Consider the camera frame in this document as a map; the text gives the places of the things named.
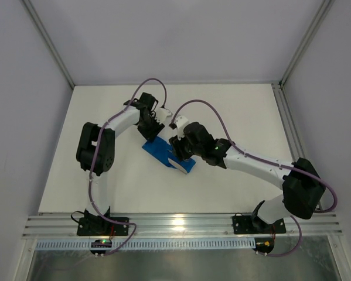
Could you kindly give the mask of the blue cloth napkin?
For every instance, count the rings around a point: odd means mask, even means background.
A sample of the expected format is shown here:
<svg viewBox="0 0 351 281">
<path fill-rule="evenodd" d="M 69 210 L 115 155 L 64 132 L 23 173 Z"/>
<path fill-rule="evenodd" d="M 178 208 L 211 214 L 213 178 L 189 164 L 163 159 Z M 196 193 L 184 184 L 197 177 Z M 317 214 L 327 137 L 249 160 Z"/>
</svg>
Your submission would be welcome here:
<svg viewBox="0 0 351 281">
<path fill-rule="evenodd" d="M 174 168 L 168 161 L 168 159 L 172 159 L 176 162 L 178 162 L 180 165 L 182 165 L 189 173 L 193 169 L 193 167 L 196 164 L 196 161 L 193 160 L 192 158 L 189 160 L 178 160 L 172 153 L 172 147 L 171 145 L 165 141 L 164 139 L 160 137 L 156 137 L 153 142 L 146 141 L 143 145 L 142 148 L 144 151 L 149 153 L 152 157 L 154 157 L 156 160 L 161 162 L 163 165 L 166 167 L 176 169 Z"/>
</svg>

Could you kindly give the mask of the silver table knife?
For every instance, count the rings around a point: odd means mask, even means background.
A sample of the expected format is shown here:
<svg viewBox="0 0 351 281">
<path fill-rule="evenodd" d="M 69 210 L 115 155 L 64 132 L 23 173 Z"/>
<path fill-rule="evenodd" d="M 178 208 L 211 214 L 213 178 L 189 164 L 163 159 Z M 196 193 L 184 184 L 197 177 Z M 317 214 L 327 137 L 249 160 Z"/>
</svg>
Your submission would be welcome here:
<svg viewBox="0 0 351 281">
<path fill-rule="evenodd" d="M 172 160 L 172 159 L 168 159 L 169 163 L 176 169 L 180 170 L 182 173 L 184 174 L 188 174 L 189 172 L 182 166 L 180 165 L 178 162 Z"/>
</svg>

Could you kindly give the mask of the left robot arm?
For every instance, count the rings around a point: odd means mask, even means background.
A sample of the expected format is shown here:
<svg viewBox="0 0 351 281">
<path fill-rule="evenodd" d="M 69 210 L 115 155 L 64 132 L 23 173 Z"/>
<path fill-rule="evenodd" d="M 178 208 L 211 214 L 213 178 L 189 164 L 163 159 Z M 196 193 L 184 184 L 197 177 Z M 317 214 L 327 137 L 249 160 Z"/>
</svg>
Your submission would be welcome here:
<svg viewBox="0 0 351 281">
<path fill-rule="evenodd" d="M 76 160 L 88 172 L 88 206 L 78 221 L 78 236 L 108 235 L 113 223 L 108 203 L 107 172 L 115 159 L 115 140 L 125 130 L 136 126 L 145 140 L 153 142 L 165 127 L 165 121 L 172 113 L 156 106 L 158 100 L 148 93 L 142 93 L 124 103 L 122 109 L 103 124 L 87 122 L 83 125 Z"/>
</svg>

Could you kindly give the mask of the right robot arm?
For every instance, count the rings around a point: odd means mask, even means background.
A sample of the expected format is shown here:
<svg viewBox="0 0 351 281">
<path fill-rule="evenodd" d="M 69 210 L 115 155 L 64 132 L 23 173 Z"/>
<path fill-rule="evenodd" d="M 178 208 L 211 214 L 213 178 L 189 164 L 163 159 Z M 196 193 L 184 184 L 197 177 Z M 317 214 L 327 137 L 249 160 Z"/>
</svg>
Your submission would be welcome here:
<svg viewBox="0 0 351 281">
<path fill-rule="evenodd" d="M 176 130 L 169 143 L 178 160 L 198 156 L 211 166 L 250 174 L 282 191 L 271 200 L 259 202 L 251 213 L 251 224 L 257 232 L 263 233 L 285 217 L 308 220 L 315 213 L 326 188 L 317 180 L 318 174 L 310 161 L 304 158 L 293 163 L 260 160 L 247 152 L 238 151 L 227 139 L 215 139 L 198 122 L 182 125 L 173 122 L 170 127 Z"/>
</svg>

